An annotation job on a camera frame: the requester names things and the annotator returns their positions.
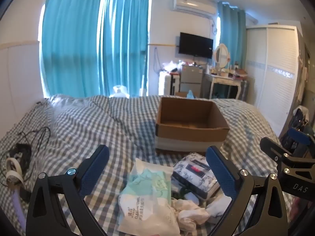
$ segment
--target flat screen tv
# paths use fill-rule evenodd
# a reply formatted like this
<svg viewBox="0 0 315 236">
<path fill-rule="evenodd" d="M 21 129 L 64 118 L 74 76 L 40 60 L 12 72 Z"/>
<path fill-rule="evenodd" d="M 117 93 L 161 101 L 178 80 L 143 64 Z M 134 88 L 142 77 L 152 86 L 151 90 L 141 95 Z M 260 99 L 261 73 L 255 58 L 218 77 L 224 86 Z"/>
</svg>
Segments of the flat screen tv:
<svg viewBox="0 0 315 236">
<path fill-rule="evenodd" d="M 180 54 L 212 58 L 212 48 L 212 39 L 194 34 L 180 34 L 178 51 Z"/>
</svg>

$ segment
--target checkered bedspread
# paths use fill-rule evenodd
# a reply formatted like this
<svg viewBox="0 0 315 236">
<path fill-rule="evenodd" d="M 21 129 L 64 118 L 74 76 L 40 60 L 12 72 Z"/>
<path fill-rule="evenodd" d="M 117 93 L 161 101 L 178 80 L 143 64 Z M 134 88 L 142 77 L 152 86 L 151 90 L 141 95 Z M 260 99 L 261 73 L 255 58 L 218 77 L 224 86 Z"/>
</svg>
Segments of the checkered bedspread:
<svg viewBox="0 0 315 236">
<path fill-rule="evenodd" d="M 135 158 L 173 166 L 183 157 L 155 153 L 155 117 L 159 101 L 158 96 L 131 99 L 95 96 L 75 99 L 57 95 L 35 105 L 7 133 L 0 141 L 0 154 L 20 140 L 18 133 L 21 131 L 26 133 L 43 126 L 51 129 L 47 148 L 44 149 L 42 145 L 38 156 L 32 159 L 30 165 L 30 167 L 34 166 L 34 172 L 26 182 L 26 188 L 32 190 L 39 173 L 44 171 L 50 176 L 63 174 L 69 168 L 78 167 L 81 161 L 88 158 L 100 144 L 107 145 L 110 149 L 108 165 L 92 195 L 87 196 L 85 201 L 109 236 L 124 235 L 117 231 L 118 196 L 125 187 Z M 276 163 L 259 148 L 260 139 L 265 136 L 279 142 L 263 116 L 253 106 L 242 101 L 233 99 L 213 101 L 230 126 L 229 134 L 221 148 L 225 157 L 238 168 L 246 169 L 252 175 L 267 176 L 271 172 L 276 172 Z M 10 190 L 0 185 L 0 206 L 19 233 L 24 235 L 10 196 Z M 284 198 L 289 209 L 292 197 L 284 194 Z M 254 201 L 255 198 L 252 196 L 240 229 L 245 227 Z M 60 202 L 70 228 L 79 233 L 65 198 L 61 197 Z M 23 207 L 26 213 L 27 204 L 23 203 Z M 197 234 L 206 236 L 210 230 L 210 224 L 206 223 L 198 226 Z"/>
</svg>

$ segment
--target white table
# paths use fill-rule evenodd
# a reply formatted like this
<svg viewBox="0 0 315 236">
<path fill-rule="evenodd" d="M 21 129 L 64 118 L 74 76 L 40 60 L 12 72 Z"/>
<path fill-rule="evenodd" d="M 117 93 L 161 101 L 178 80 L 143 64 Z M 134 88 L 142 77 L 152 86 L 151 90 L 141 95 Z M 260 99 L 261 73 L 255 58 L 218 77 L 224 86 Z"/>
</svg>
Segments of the white table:
<svg viewBox="0 0 315 236">
<path fill-rule="evenodd" d="M 212 92 L 213 92 L 213 86 L 215 83 L 223 84 L 223 85 L 229 85 L 229 86 L 237 86 L 237 95 L 235 99 L 239 98 L 239 95 L 241 94 L 241 82 L 242 80 L 236 80 L 231 77 L 223 77 L 218 75 L 206 75 L 206 77 L 209 78 L 211 81 L 211 88 L 210 88 L 210 95 L 209 99 L 212 98 Z M 231 91 L 231 87 L 229 88 L 229 93 L 227 97 L 229 97 Z"/>
</svg>

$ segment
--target black and white floral bag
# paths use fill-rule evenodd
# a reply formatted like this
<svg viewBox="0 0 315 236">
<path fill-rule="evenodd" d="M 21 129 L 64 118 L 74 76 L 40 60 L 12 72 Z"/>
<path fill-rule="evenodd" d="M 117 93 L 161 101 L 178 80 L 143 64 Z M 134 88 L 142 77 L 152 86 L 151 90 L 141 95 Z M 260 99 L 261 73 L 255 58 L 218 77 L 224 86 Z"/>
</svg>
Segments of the black and white floral bag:
<svg viewBox="0 0 315 236">
<path fill-rule="evenodd" d="M 190 153 L 176 163 L 173 178 L 202 200 L 208 200 L 220 188 L 206 157 L 198 153 Z"/>
</svg>

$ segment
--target blue gripper pad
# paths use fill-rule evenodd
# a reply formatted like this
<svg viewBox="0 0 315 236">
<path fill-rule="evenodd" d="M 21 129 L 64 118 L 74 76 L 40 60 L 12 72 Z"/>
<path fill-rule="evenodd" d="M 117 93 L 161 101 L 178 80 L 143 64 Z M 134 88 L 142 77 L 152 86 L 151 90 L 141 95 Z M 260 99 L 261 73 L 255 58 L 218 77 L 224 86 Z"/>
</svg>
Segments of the blue gripper pad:
<svg viewBox="0 0 315 236">
<path fill-rule="evenodd" d="M 95 187 L 100 175 L 107 165 L 109 160 L 108 147 L 105 145 L 99 146 L 95 153 L 89 159 L 93 160 L 81 178 L 81 186 L 79 191 L 81 198 L 84 198 L 85 196 L 92 193 L 93 188 Z"/>
<path fill-rule="evenodd" d="M 206 160 L 213 174 L 218 180 L 223 193 L 234 200 L 237 197 L 235 190 L 235 179 L 227 169 L 222 159 L 218 156 L 213 147 L 209 147 L 206 153 Z"/>
<path fill-rule="evenodd" d="M 290 128 L 288 130 L 288 135 L 294 139 L 294 141 L 303 144 L 303 145 L 310 145 L 311 144 L 311 140 L 308 137 L 308 135 L 304 134 L 301 131 L 298 131 L 295 128 Z"/>
</svg>

